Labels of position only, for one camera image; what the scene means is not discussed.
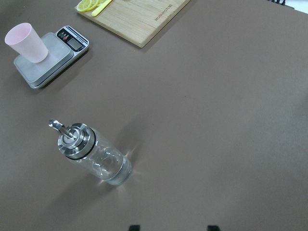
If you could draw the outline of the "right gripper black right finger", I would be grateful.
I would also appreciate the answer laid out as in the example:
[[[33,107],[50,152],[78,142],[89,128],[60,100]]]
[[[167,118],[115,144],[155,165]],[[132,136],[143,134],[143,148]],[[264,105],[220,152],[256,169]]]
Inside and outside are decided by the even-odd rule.
[[[217,225],[208,225],[207,231],[219,231],[219,226]]]

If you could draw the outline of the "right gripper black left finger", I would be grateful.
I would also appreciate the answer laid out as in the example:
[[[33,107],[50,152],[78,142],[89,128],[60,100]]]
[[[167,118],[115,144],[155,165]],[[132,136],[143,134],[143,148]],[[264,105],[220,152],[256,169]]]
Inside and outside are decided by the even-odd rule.
[[[140,231],[140,225],[130,225],[128,231]]]

